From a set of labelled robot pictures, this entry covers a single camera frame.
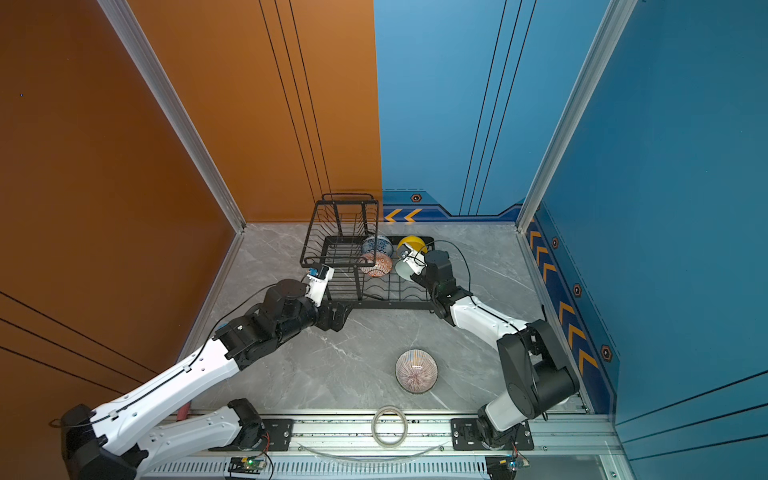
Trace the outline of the pale green ribbed bowl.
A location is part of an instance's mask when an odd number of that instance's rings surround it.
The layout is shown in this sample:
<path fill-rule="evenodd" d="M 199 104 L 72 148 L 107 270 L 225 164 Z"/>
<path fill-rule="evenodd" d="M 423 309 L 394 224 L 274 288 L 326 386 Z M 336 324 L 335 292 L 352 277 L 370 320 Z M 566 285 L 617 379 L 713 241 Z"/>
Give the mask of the pale green ribbed bowl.
<path fill-rule="evenodd" d="M 420 275 L 424 268 L 425 263 L 418 256 L 403 257 L 394 266 L 395 273 L 405 281 L 412 281 L 412 276 Z"/>

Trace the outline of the yellow bowl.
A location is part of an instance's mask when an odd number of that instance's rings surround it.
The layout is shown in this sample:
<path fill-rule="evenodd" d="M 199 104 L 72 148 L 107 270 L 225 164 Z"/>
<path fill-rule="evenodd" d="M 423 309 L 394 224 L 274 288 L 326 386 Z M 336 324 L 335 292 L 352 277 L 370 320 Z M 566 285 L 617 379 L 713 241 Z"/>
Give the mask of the yellow bowl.
<path fill-rule="evenodd" d="M 418 237 L 418 236 L 415 236 L 415 235 L 409 235 L 409 236 L 403 237 L 399 241 L 398 247 L 401 248 L 404 245 L 407 245 L 411 249 L 413 249 L 413 250 L 415 250 L 417 252 L 423 253 L 423 254 L 425 254 L 428 251 L 428 249 L 426 247 L 426 242 L 421 237 Z"/>

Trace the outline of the orange patterned bowl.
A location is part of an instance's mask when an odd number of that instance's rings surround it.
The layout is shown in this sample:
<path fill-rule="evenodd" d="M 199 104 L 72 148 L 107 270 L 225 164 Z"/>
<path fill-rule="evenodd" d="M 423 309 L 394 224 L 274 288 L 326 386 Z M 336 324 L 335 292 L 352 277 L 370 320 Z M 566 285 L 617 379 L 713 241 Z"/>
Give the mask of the orange patterned bowl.
<path fill-rule="evenodd" d="M 365 254 L 359 258 L 359 270 L 372 278 L 381 278 L 388 275 L 393 267 L 390 257 L 380 253 Z"/>

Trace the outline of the blue floral bowl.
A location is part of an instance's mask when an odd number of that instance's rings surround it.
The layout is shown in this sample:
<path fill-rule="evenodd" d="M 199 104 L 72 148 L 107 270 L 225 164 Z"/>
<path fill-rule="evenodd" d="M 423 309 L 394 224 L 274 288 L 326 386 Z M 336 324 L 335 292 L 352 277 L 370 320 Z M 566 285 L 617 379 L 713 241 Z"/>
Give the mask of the blue floral bowl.
<path fill-rule="evenodd" d="M 387 236 L 371 235 L 363 240 L 361 245 L 361 253 L 363 255 L 380 253 L 387 257 L 391 257 L 394 253 L 394 247 Z"/>

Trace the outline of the pink striped bowl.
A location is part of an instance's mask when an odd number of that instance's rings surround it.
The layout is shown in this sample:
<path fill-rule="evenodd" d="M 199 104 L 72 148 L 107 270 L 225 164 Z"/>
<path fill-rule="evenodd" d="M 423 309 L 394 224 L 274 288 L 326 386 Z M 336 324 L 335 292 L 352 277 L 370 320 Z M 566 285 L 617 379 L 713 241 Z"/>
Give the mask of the pink striped bowl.
<path fill-rule="evenodd" d="M 412 394 L 423 394 L 431 390 L 437 383 L 438 375 L 435 359 L 421 349 L 402 353 L 395 365 L 398 384 Z"/>

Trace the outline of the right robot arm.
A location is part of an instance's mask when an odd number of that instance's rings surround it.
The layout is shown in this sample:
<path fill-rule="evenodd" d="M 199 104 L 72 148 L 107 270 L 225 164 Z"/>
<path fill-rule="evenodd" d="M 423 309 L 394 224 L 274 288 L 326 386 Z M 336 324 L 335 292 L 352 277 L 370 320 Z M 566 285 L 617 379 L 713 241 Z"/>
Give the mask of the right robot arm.
<path fill-rule="evenodd" d="M 505 315 L 460 286 L 452 262 L 442 250 L 398 247 L 396 268 L 426 291 L 434 314 L 465 330 L 499 354 L 504 391 L 478 410 L 481 441 L 506 448 L 518 427 L 567 401 L 580 390 L 570 354 L 545 319 L 526 322 Z"/>

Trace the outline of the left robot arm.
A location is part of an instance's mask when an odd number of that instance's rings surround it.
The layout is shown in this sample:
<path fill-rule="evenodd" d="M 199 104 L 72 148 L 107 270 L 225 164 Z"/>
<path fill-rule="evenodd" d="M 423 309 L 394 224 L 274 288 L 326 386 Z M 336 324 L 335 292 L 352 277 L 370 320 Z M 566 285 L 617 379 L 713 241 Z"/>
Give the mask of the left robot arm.
<path fill-rule="evenodd" d="M 324 297 L 320 280 L 287 279 L 264 300 L 214 331 L 163 373 L 94 409 L 78 405 L 60 420 L 62 458 L 72 479 L 136 479 L 200 451 L 263 450 L 268 430 L 247 399 L 211 414 L 161 422 L 209 388 L 233 377 L 309 327 L 340 331 L 349 307 Z"/>

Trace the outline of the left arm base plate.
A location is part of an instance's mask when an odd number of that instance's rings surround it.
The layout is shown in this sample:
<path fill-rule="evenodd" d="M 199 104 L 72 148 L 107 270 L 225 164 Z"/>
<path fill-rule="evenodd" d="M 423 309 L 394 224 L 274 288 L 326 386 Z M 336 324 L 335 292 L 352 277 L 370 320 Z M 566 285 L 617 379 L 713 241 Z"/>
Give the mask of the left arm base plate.
<path fill-rule="evenodd" d="M 290 418 L 263 419 L 250 425 L 228 445 L 209 448 L 210 452 L 286 452 L 289 450 L 294 420 Z"/>

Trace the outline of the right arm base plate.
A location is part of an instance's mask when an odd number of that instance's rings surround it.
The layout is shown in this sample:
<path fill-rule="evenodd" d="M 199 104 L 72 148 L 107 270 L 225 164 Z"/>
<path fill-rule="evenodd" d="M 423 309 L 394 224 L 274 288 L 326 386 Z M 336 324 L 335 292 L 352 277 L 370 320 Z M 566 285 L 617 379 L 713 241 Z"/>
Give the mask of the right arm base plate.
<path fill-rule="evenodd" d="M 479 427 L 477 417 L 450 419 L 452 448 L 455 451 L 533 451 L 533 434 L 528 422 L 523 422 L 501 434 L 500 437 L 487 440 Z"/>

